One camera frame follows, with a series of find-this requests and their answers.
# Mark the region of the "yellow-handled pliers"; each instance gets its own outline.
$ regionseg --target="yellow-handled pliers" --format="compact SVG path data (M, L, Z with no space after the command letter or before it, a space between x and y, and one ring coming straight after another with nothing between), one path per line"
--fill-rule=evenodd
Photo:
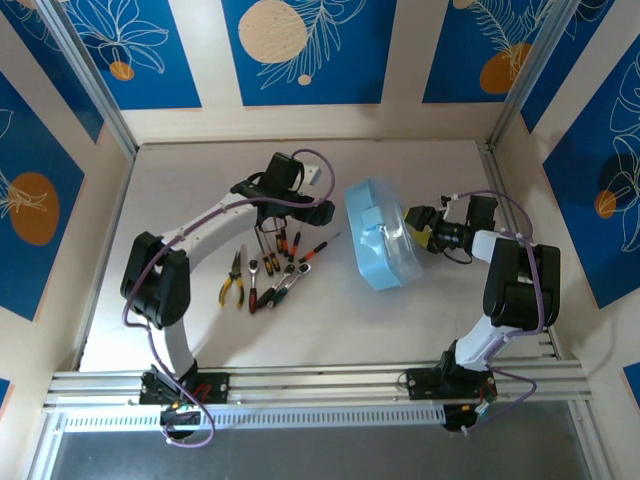
M224 307L224 297L227 294L227 290L229 290L229 287L231 287L231 284L235 280L238 284L238 289L240 290L238 308L242 308L242 303L244 302L244 286L242 285L242 270L240 270L240 265L240 252L237 252L236 256L233 257L233 263L231 264L229 278L227 278L227 280L222 285L222 288L220 289L220 295L218 295L218 303L221 307Z

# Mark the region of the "white table surface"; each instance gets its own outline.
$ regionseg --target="white table surface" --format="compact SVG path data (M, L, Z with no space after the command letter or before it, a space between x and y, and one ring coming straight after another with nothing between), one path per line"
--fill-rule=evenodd
M188 223L229 187L266 168L276 151L315 148L332 162L337 180L333 221L305 226L302 254L342 232L310 261L312 271L272 311L250 315L235 307L237 289L227 305L217 303L234 252L243 246L243 279L248 295L248 258L259 258L252 231L210 255L191 276L192 301L185 316L187 337L201 367L283 366L436 360L464 336L482 313L488 266L456 265L420 252L425 275L404 288L375 292L360 276L343 191L366 177L388 176L403 206L437 205L441 194L486 188L487 180L471 141L309 141L221 143L143 147L136 161L124 209L102 284L81 371L146 369L152 362L146 338L120 324L124 300L119 289L133 239L145 230L161 234ZM313 157L301 157L306 161ZM328 175L307 192L325 191ZM466 203L452 214L462 221ZM288 229L293 239L297 222ZM272 279L258 275L258 295ZM536 338L514 342L502 354L541 354Z

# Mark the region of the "black cable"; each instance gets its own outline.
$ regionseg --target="black cable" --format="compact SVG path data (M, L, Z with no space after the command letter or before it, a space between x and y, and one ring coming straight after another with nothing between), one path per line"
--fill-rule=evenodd
M282 227L278 227L278 228L274 228L273 230L264 230L264 229L262 228L262 225L260 225L260 226L258 227L258 230L260 230L262 233L277 233L277 232L279 232L280 230L282 230L283 228L287 228L287 226L289 225L289 222L287 221L287 218L286 218L286 217L285 217L285 218L279 218L279 217L278 217L278 220L284 220L284 226L282 226Z
M452 262L457 263L458 265L471 265L471 263L473 262L473 257L469 254L467 254L469 255L469 260L460 260L458 258L454 258L451 255L449 255L446 250L443 250L442 253L444 254L445 257L447 257Z

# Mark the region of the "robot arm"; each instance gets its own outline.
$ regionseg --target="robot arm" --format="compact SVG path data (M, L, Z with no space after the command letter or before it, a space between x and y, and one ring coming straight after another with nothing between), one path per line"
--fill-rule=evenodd
M312 173L307 174L306 181L305 170ZM335 209L328 200L312 208L295 208L271 202L249 203L228 210L226 206L239 200L259 197L312 203L313 198L299 194L293 190L293 186L314 184L317 175L313 173L316 171L314 167L307 168L291 157L276 153L265 172L238 183L221 202L189 222L188 225L193 225L218 209L224 212L188 236L183 236L186 227L180 227L161 236L145 232L135 239L120 288L125 298L130 296L141 272L165 246L165 241L176 236L183 237L160 259L158 267L144 278L132 307L135 313L155 327L154 337L159 340L158 343L164 344L164 348L160 348L163 360L178 378L197 371L195 358L187 344L183 317L191 301L190 274L198 264L225 242L260 226L267 218L292 216L301 222L320 226L331 221Z
M443 206L449 201L443 197ZM452 343L437 366L405 372L412 400L482 400L477 408L445 406L445 428L454 431L475 424L497 396L490 367L495 355L516 336L535 334L539 327L527 251L517 239L492 231L496 206L492 198L472 196L465 224L447 222L442 210L425 206L410 209L405 217L418 232L418 243L428 251L461 248L472 259L489 263L480 320L466 336ZM560 308L560 251L536 245L533 257L540 280L544 326L549 327Z

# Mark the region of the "white wall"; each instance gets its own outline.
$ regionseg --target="white wall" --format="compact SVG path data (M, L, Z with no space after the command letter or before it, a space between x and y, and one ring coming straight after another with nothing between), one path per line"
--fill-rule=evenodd
M93 144L1 14L0 44L0 70L85 174L36 320L0 307L0 377L13 385L0 420L0 478L9 480L17 477L30 447L52 373L70 367L130 164L108 129Z
M170 0L202 109L129 110L124 116L140 144L487 137L500 103L422 104L449 1L398 0L380 105L245 108L220 0Z
M496 152L508 191L532 216L536 240L562 250L556 328L582 361L614 473L622 479L638 478L640 468L640 415L622 372L640 361L640 291L598 310L542 163L638 34L637 0L617 0L533 134L518 119Z

